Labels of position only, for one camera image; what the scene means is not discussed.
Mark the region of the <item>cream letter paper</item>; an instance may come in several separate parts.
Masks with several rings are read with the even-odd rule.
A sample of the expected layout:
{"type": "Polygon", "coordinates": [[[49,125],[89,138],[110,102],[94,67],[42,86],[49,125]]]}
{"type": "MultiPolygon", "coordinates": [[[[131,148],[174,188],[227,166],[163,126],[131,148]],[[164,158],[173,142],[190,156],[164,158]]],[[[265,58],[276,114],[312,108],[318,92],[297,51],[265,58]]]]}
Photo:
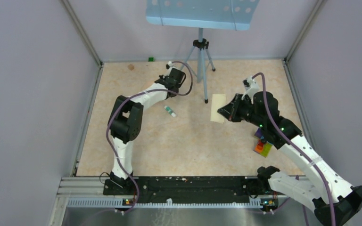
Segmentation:
{"type": "Polygon", "coordinates": [[[213,94],[212,103],[211,103],[211,115],[210,121],[223,124],[225,119],[217,111],[221,107],[226,105],[226,95],[225,94],[213,94]]]}

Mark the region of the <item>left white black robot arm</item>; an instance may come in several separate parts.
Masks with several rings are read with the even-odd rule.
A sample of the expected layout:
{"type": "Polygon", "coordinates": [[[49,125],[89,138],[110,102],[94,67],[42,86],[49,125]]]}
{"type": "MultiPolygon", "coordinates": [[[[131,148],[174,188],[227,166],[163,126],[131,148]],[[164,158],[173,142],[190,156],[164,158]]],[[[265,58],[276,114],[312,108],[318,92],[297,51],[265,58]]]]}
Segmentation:
{"type": "Polygon", "coordinates": [[[141,131],[144,111],[158,102],[179,95],[185,79],[183,71],[170,66],[147,89],[130,97],[118,96],[116,99],[108,121],[107,137],[111,139],[115,155],[110,179],[120,194],[128,194],[132,190],[133,143],[141,131]]]}

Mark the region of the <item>green white glue stick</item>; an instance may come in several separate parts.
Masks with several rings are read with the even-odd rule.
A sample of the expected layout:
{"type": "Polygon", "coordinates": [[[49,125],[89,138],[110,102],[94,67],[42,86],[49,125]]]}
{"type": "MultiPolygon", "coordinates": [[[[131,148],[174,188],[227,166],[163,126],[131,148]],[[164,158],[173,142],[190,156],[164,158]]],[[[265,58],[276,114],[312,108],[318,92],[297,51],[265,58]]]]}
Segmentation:
{"type": "Polygon", "coordinates": [[[171,115],[172,117],[177,117],[177,114],[167,105],[164,106],[164,109],[166,110],[166,112],[171,115]]]}

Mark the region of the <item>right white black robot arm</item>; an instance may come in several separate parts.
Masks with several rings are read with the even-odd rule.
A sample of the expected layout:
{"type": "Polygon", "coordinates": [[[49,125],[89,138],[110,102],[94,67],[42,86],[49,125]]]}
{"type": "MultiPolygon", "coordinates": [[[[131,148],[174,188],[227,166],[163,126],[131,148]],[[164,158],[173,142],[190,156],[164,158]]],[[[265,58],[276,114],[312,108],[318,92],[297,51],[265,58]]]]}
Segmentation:
{"type": "Polygon", "coordinates": [[[362,186],[340,177],[309,145],[301,130],[280,115],[278,100],[270,92],[252,97],[236,94],[218,113],[231,122],[257,126],[263,138],[287,156],[306,176],[297,180],[278,168],[261,167],[257,187],[263,194],[285,194],[311,210],[324,226],[342,226],[362,208],[362,186]]]}

